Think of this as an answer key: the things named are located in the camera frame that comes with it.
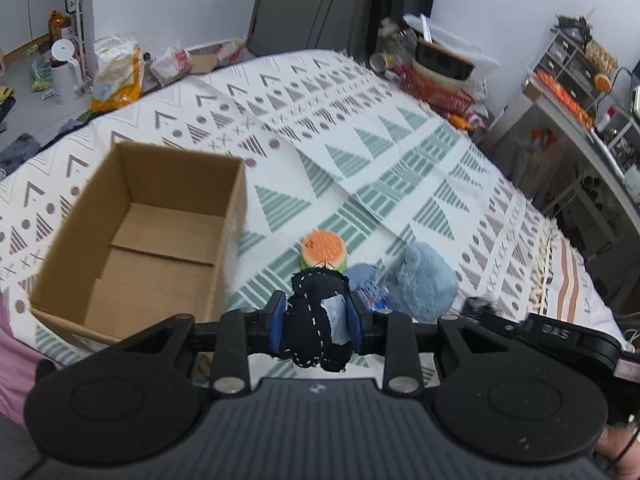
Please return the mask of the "person's right hand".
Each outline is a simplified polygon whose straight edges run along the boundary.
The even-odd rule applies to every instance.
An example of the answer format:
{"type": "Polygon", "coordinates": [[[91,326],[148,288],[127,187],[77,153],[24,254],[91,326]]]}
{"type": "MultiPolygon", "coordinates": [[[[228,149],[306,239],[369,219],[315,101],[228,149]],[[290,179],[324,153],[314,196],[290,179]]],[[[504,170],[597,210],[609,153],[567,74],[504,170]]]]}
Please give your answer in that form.
{"type": "Polygon", "coordinates": [[[617,480],[638,480],[640,476],[639,430],[606,426],[598,440],[596,451],[605,457],[608,474],[617,480]]]}

